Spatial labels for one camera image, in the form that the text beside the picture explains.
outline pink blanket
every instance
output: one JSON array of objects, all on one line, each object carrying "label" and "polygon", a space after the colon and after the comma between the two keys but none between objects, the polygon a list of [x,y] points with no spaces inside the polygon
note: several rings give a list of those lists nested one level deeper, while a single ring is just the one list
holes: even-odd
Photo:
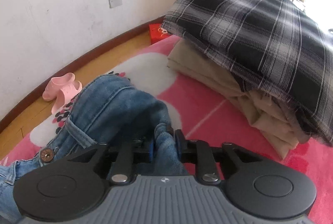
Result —
[{"label": "pink blanket", "polygon": [[[178,37],[171,36],[116,66],[140,90],[162,100],[168,107],[174,129],[182,129],[187,138],[202,139],[211,146],[233,142],[279,161],[274,149],[260,132],[249,126],[246,118],[222,95],[205,85],[167,68],[167,55]],[[30,159],[55,135],[64,123],[61,114],[50,116],[28,134],[1,162]],[[317,200],[310,212],[315,223],[333,223],[333,148],[314,140],[299,145],[282,161],[305,173],[317,187]]]}]

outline folded beige cloth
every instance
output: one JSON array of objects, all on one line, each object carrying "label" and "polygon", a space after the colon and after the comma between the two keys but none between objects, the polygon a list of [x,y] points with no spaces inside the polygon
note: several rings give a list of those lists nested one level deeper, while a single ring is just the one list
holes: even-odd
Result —
[{"label": "folded beige cloth", "polygon": [[168,57],[168,66],[190,76],[224,95],[247,118],[284,159],[298,142],[306,142],[296,117],[281,101],[263,91],[242,92],[237,81],[225,68],[180,40]]}]

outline wooden baseboard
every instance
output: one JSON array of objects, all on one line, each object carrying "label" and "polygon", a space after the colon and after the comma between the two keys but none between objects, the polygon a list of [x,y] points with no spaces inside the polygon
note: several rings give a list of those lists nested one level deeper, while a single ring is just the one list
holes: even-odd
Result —
[{"label": "wooden baseboard", "polygon": [[66,67],[62,68],[60,71],[55,73],[53,76],[45,80],[41,83],[37,88],[35,88],[31,93],[29,93],[22,101],[20,101],[1,121],[0,121],[0,133],[19,115],[24,109],[26,109],[29,105],[31,105],[34,101],[36,101],[39,97],[41,97],[44,89],[50,79],[55,76],[62,76],[66,73],[72,73],[77,71],[93,59],[99,57],[105,52],[113,49],[114,47],[121,45],[122,43],[144,33],[149,29],[149,24],[159,24],[162,23],[164,16],[161,16],[155,20],[137,26],[107,42],[95,47],[89,52],[85,53],[78,59],[74,60],[72,63],[69,63]]}]

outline black round pad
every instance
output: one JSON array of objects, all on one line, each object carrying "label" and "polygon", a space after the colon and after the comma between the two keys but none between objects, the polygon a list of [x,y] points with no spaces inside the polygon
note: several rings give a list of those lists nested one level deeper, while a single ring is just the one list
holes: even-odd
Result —
[{"label": "black round pad", "polygon": [[69,176],[54,175],[40,180],[37,189],[46,197],[60,198],[75,191],[76,181]]},{"label": "black round pad", "polygon": [[239,209],[264,219],[290,219],[309,212],[316,187],[304,174],[274,161],[246,163],[225,185]]},{"label": "black round pad", "polygon": [[59,222],[95,208],[105,191],[104,182],[88,163],[60,161],[24,175],[16,182],[13,195],[21,214]]},{"label": "black round pad", "polygon": [[254,188],[268,197],[284,197],[293,189],[292,182],[279,175],[264,175],[254,181]]}]

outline gray plastic base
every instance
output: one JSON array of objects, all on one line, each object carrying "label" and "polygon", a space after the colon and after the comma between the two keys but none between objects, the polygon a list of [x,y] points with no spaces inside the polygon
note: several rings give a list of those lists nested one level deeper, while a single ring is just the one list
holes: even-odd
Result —
[{"label": "gray plastic base", "polygon": [[[20,224],[42,223],[24,218]],[[193,176],[137,176],[128,186],[113,187],[94,211],[68,224],[313,224],[306,216],[270,221],[233,206],[214,186]]]}]

